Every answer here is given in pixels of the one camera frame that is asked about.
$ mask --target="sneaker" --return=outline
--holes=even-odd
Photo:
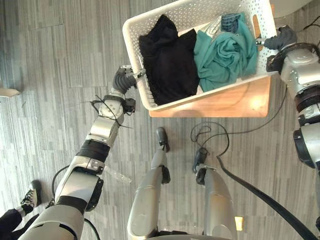
[[[21,201],[21,207],[25,214],[29,214],[33,209],[41,204],[41,183],[39,180],[33,180],[29,185],[29,191]]]
[[[54,205],[56,205],[56,202],[55,202],[55,199],[52,198],[52,199],[50,200],[50,202],[48,203],[48,205],[45,207],[45,209],[50,208],[50,207],[52,207],[52,206],[54,206]]]

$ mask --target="gray wooden floor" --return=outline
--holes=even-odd
[[[0,103],[0,214],[16,207],[32,179],[43,187],[43,201],[51,198],[50,184],[57,170],[69,164],[84,141],[95,111],[90,101],[111,88],[118,66],[129,59],[122,36],[124,21],[171,0],[0,0],[0,87],[22,95]],[[277,23],[296,31],[320,13],[320,1]],[[320,31],[298,33],[300,41],[318,43]],[[267,118],[215,118],[228,131],[254,128],[277,110],[284,84],[272,80]],[[164,126],[172,151],[167,154],[171,183],[162,188],[159,226],[200,234],[204,225],[204,189],[196,185],[192,164],[197,147],[190,130],[200,118],[150,118],[136,90],[137,112],[126,117],[107,165],[130,178],[130,184],[104,172],[103,194],[95,211],[86,214],[103,240],[126,239],[126,225],[135,189],[148,170],[157,143],[155,130]],[[287,97],[279,115],[255,132],[233,135],[223,157],[226,167],[292,211],[315,234],[319,215],[315,172],[298,161],[292,134],[298,128],[293,101]],[[208,163],[225,146],[213,139]],[[245,219],[240,240],[298,240],[298,234],[270,207],[229,179],[218,168],[234,199],[236,215]],[[41,212],[46,203],[37,207]],[[95,239],[85,225],[82,239]]]

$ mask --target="black joint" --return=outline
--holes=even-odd
[[[198,151],[196,151],[193,168],[192,168],[192,171],[195,174],[197,173],[197,166],[199,166],[200,164],[204,164],[207,156],[208,156],[208,151],[204,147],[200,147]]]
[[[168,235],[187,235],[188,233],[185,232],[185,231],[176,231],[176,230],[173,230],[173,231],[158,231],[156,233],[156,237],[159,237],[159,236],[168,236]]]
[[[162,166],[162,184],[168,184],[171,181],[169,169],[166,166]]]
[[[197,184],[205,185],[206,172],[207,172],[206,168],[200,168],[195,178]]]
[[[129,88],[136,85],[136,82],[134,76],[127,76],[126,71],[123,68],[119,68],[113,78],[112,87],[122,94],[126,94]]]
[[[315,226],[320,231],[320,216],[316,219]]]
[[[98,205],[103,185],[104,185],[104,181],[99,178],[98,181],[96,182],[90,201],[86,206],[86,209],[85,209],[86,212],[92,211]]]
[[[78,209],[83,215],[87,207],[87,202],[74,196],[61,196],[55,205],[65,205]]]
[[[293,132],[293,140],[299,160],[314,169],[315,165],[310,157],[301,128]]]
[[[300,127],[306,125],[306,124],[315,124],[320,123],[320,115],[306,118],[305,115],[299,115],[298,117],[299,125]]]
[[[287,57],[287,54],[296,49],[307,49],[312,53],[315,52],[317,56],[320,57],[320,50],[317,45],[305,42],[295,43],[279,51],[276,55],[269,56],[266,61],[266,71],[277,71],[279,72],[279,74],[281,74],[282,67],[284,65],[284,60]]]
[[[295,96],[294,102],[299,113],[313,104],[320,103],[320,86],[315,85],[304,89],[302,93]]]
[[[125,113],[134,113],[136,111],[136,100],[126,98],[122,107]]]
[[[109,154],[109,150],[110,147],[102,142],[86,140],[76,155],[95,159],[104,163]]]

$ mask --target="plastic basket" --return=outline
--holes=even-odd
[[[122,32],[133,72],[144,68],[139,49],[139,36],[148,34],[162,14],[167,15],[174,22],[178,32],[182,32],[210,23],[218,16],[239,12],[245,13],[246,24],[252,34],[254,33],[254,15],[257,17],[262,38],[270,38],[277,34],[269,0],[178,0],[128,19],[123,24]],[[237,79],[234,84],[159,106],[155,104],[145,75],[137,82],[142,104],[148,110],[160,110],[258,80],[269,75],[266,72],[267,58],[275,53],[274,50],[266,47],[259,51],[256,74],[249,78],[240,79],[240,81]]]

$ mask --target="black cable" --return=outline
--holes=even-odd
[[[261,200],[263,200],[266,204],[268,204],[273,210],[275,210],[281,217],[283,217],[293,228],[296,232],[304,239],[304,240],[318,240],[318,238],[298,219],[296,218],[291,212],[289,212],[285,207],[283,207],[280,203],[274,200],[269,195],[265,194],[260,189],[256,188],[252,184],[248,183],[247,181],[243,180],[242,178],[234,175],[230,171],[228,171],[220,156],[216,156],[218,159],[222,170],[233,180],[244,186],[250,192],[255,194]]]
[[[89,221],[88,219],[86,219],[86,218],[84,219],[84,221],[85,221],[87,224],[89,224],[89,226],[92,228],[92,230],[94,231],[94,234],[95,234],[95,236],[96,236],[96,239],[97,239],[97,240],[100,240],[100,236],[99,236],[99,233],[98,233],[95,225],[93,225],[93,223],[90,222],[90,221]]]
[[[256,128],[253,128],[253,129],[250,129],[250,130],[246,130],[246,131],[230,132],[230,133],[228,133],[228,135],[251,133],[251,132],[256,131],[256,130],[259,130],[259,129],[263,128],[264,126],[266,126],[267,124],[269,124],[273,119],[275,119],[275,117],[279,114],[280,110],[282,109],[282,107],[283,107],[283,105],[284,105],[284,103],[285,103],[285,100],[286,100],[287,92],[288,92],[288,89],[285,88],[284,96],[283,96],[283,99],[282,99],[282,101],[281,101],[281,104],[280,104],[279,109],[276,111],[276,113],[274,114],[274,116],[273,116],[272,118],[270,118],[267,122],[265,122],[264,124],[262,124],[261,126],[258,126],[258,127],[256,127]],[[198,142],[199,136],[202,135],[202,134],[210,133],[211,130],[212,130],[211,127],[208,126],[208,125],[202,126],[202,127],[200,128],[199,132],[195,135],[195,138],[193,138],[193,132],[194,132],[194,130],[196,129],[196,127],[198,127],[198,126],[200,126],[200,125],[203,125],[203,124],[207,124],[207,123],[208,123],[208,124],[214,123],[214,124],[217,124],[217,125],[219,125],[220,127],[224,128],[221,124],[219,124],[219,123],[217,123],[217,122],[211,122],[211,121],[201,122],[201,123],[195,125],[195,126],[192,128],[191,133],[190,133],[190,139],[191,139],[191,141],[194,142],[194,143],[197,143],[197,144],[199,145],[199,147],[204,148],[204,149],[206,149],[204,146],[205,146],[205,144],[206,144],[210,139],[212,139],[212,138],[214,138],[214,137],[216,137],[216,136],[220,136],[220,135],[225,135],[225,134],[226,134],[225,132],[214,134],[214,135],[208,137],[203,143],[200,144],[200,143]],[[207,131],[201,131],[202,128],[208,128],[209,130],[207,130]]]
[[[285,89],[285,94],[283,97],[283,100],[281,102],[281,105],[278,109],[278,111],[275,113],[275,115],[266,123],[264,123],[263,125],[256,127],[254,129],[251,130],[247,130],[247,131],[242,131],[242,132],[232,132],[231,134],[244,134],[244,133],[250,133],[253,132],[255,130],[258,130],[262,127],[264,127],[265,125],[267,125],[268,123],[270,123],[280,112],[285,99],[286,99],[286,95],[287,95],[287,89]],[[190,134],[190,138],[192,142],[197,143],[200,147],[204,148],[207,153],[209,152],[205,147],[204,144],[208,142],[209,139],[211,139],[213,136],[209,137],[207,140],[205,140],[202,144],[200,144],[198,142],[199,136],[202,134],[206,134],[211,132],[211,127],[209,125],[204,125],[200,128],[198,134],[195,136],[195,138],[192,138],[192,132],[194,131],[194,129],[201,125],[201,124],[216,124],[219,127],[221,127],[224,131],[224,133],[219,133],[219,134],[215,134],[213,136],[218,136],[218,135],[226,135],[226,139],[227,139],[227,145],[225,147],[225,149],[216,156],[216,158],[218,159],[220,166],[222,168],[222,170],[233,180],[235,180],[236,182],[238,182],[239,184],[241,184],[242,186],[244,186],[245,188],[247,188],[250,192],[252,192],[253,194],[255,194],[257,197],[259,197],[261,200],[263,200],[265,203],[267,203],[271,208],[273,208],[281,217],[283,217],[296,231],[297,233],[304,239],[304,240],[318,240],[318,238],[299,220],[297,219],[291,212],[289,212],[285,207],[283,207],[280,203],[278,203],[277,201],[275,201],[272,197],[270,197],[269,195],[265,194],[263,191],[259,190],[258,188],[256,188],[255,186],[253,186],[252,184],[248,183],[247,181],[243,180],[242,178],[234,175],[233,173],[231,173],[229,170],[227,170],[223,164],[223,161],[221,159],[221,156],[223,154],[225,154],[227,152],[227,150],[229,149],[230,146],[230,138],[229,138],[229,133],[227,132],[226,128],[224,126],[222,126],[221,124],[214,122],[214,121],[207,121],[207,122],[203,122],[200,124],[197,124],[195,127],[192,128],[191,130],[191,134]]]
[[[111,117],[107,117],[107,116],[100,116],[100,117],[107,118],[107,119],[111,119],[111,120],[115,120],[115,122],[119,125],[119,127],[124,127],[124,128],[127,128],[127,129],[132,129],[132,127],[121,125],[121,124],[118,122],[118,119],[117,119],[115,113],[111,110],[111,108],[101,99],[101,97],[99,97],[98,95],[95,95],[95,96],[100,100],[101,103],[103,103],[103,104],[110,110],[110,112],[111,112],[112,115],[114,116],[114,119],[111,118]]]
[[[319,18],[320,18],[320,16],[318,16],[315,20],[313,20],[312,23],[310,23],[309,25],[305,26],[305,27],[303,28],[303,30],[306,30],[306,29],[309,28],[310,26],[314,26],[314,25],[317,25],[318,27],[320,27],[318,24],[314,24]]]
[[[65,166],[63,168],[61,168],[59,171],[56,172],[56,174],[53,176],[52,182],[51,182],[51,193],[52,193],[52,197],[55,198],[55,181],[57,176],[59,175],[59,173],[61,173],[63,170],[67,169],[70,165]]]
[[[315,20],[313,20],[312,23],[310,23],[309,25],[305,26],[302,30],[306,30],[306,29],[308,29],[308,28],[311,27],[311,26],[315,26],[315,27],[319,27],[319,28],[320,28],[320,25],[319,25],[319,24],[315,24],[315,22],[316,22],[319,18],[320,18],[320,16],[318,16]]]

